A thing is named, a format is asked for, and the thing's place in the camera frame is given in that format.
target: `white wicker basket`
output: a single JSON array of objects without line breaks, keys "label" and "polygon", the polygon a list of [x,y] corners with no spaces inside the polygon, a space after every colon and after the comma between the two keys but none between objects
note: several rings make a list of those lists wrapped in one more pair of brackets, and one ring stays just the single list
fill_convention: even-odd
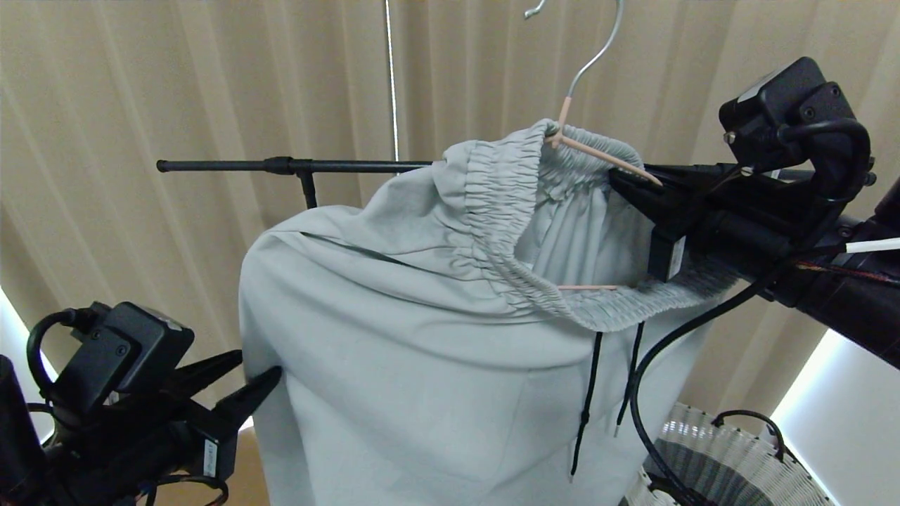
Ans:
[{"label": "white wicker basket", "polygon": [[[718,506],[820,506],[831,504],[809,473],[790,454],[694,408],[676,404],[655,446],[672,471]],[[662,475],[651,459],[623,499],[627,506],[677,504],[650,492]]]}]

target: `beige curtain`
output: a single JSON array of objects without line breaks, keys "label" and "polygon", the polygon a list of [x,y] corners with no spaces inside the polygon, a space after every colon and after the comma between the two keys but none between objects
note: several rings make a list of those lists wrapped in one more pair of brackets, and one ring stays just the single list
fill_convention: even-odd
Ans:
[{"label": "beige curtain", "polygon": [[[401,159],[554,118],[608,36],[612,0],[390,0]],[[392,159],[381,0],[0,5],[2,284],[26,323],[134,300],[193,326],[189,360],[239,346],[240,261],[303,210],[296,181],[160,175],[157,158]],[[802,55],[841,84],[898,176],[900,3],[627,0],[570,123],[655,163],[728,161],[718,106]],[[365,203],[381,176],[317,176],[322,203]],[[683,400],[771,412],[824,329],[755,300],[724,317]],[[72,347],[48,343],[58,363]],[[237,386],[232,377],[221,395]]]}]

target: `drawstring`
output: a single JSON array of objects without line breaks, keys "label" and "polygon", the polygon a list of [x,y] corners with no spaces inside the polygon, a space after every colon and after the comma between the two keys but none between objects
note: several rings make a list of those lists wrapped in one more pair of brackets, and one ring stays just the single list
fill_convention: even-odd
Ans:
[{"label": "drawstring", "polygon": [[622,406],[619,408],[619,415],[616,417],[616,431],[613,432],[613,438],[618,438],[618,430],[622,427],[622,419],[625,418],[625,411],[628,407],[628,398],[631,397],[631,387],[635,379],[635,369],[637,369],[637,354],[641,349],[641,337],[644,336],[644,324],[642,321],[637,326],[637,336],[634,337],[634,346],[631,349],[631,365],[628,367],[628,381],[625,382],[625,395],[622,397]]},{"label": "drawstring", "polygon": [[578,469],[578,453],[581,450],[581,438],[584,437],[584,429],[588,427],[590,419],[590,400],[594,396],[594,384],[597,382],[597,365],[600,361],[600,341],[603,340],[603,332],[598,332],[594,338],[594,357],[590,362],[590,379],[588,380],[588,392],[584,396],[584,408],[581,410],[581,423],[578,426],[578,438],[575,439],[575,454],[571,459],[571,471],[569,472],[569,483],[575,476],[575,470]]}]

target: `basket handle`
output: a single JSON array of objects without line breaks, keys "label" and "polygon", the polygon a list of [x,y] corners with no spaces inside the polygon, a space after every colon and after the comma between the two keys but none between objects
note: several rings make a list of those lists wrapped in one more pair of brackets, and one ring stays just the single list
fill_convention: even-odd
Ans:
[{"label": "basket handle", "polygon": [[769,429],[775,434],[775,439],[778,440],[778,445],[775,448],[775,458],[777,458],[782,463],[785,461],[785,450],[787,448],[785,447],[785,438],[781,435],[781,429],[779,429],[778,425],[775,425],[775,422],[772,421],[771,418],[762,413],[750,410],[722,411],[717,417],[713,419],[713,421],[710,422],[710,424],[714,427],[722,427],[722,425],[725,423],[725,417],[732,415],[749,416],[766,422],[766,425],[768,425]]}]

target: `hanger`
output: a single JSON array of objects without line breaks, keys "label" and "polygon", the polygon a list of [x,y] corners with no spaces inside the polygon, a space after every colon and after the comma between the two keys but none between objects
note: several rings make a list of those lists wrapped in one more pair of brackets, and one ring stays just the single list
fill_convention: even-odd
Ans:
[{"label": "hanger", "polygon": [[[546,4],[546,2],[547,0],[541,0],[541,2],[536,7],[525,11],[525,19],[528,19],[536,14],[540,14],[541,10],[544,9],[544,5]],[[544,141],[550,142],[554,148],[558,148],[560,143],[565,144],[570,148],[574,148],[593,157],[600,158],[601,160],[607,161],[608,163],[611,163],[616,167],[622,168],[628,172],[648,179],[655,185],[662,186],[662,181],[660,181],[659,178],[657,178],[653,174],[650,174],[646,170],[636,167],[622,159],[604,153],[599,149],[594,149],[591,146],[582,144],[574,139],[569,139],[568,137],[563,135],[563,126],[565,125],[566,116],[569,114],[569,106],[572,103],[572,95],[574,95],[575,93],[575,86],[578,85],[578,81],[581,79],[581,76],[583,76],[584,73],[587,72],[592,65],[597,63],[597,60],[599,60],[600,57],[603,56],[603,53],[607,52],[607,49],[609,49],[609,46],[613,43],[613,39],[615,39],[616,34],[618,33],[619,26],[622,24],[622,14],[624,10],[625,0],[616,0],[616,22],[613,23],[613,30],[609,34],[607,43],[603,45],[603,48],[601,48],[596,55],[594,55],[594,58],[590,59],[590,61],[584,67],[582,67],[577,74],[575,74],[575,78],[571,81],[571,85],[569,85],[569,92],[566,94],[565,99],[562,101],[562,110],[560,111],[559,119],[560,128],[558,132],[556,132],[554,135],[548,136]]]}]

